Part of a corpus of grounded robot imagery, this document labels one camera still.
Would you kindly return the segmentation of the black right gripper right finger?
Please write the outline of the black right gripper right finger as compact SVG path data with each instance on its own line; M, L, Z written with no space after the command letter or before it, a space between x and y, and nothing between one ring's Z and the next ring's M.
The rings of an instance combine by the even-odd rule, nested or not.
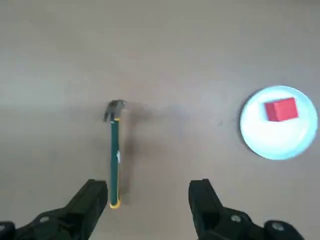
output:
M199 240L303 240L291 224L268 220L255 224L243 211L223 206L208 179L192 180L188 201Z

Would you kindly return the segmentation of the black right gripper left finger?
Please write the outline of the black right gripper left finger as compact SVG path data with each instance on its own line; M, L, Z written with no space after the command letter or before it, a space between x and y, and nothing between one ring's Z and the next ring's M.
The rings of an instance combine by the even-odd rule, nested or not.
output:
M108 202L104 180L89 179L65 207L42 212L17 228L0 222L2 240L88 240Z

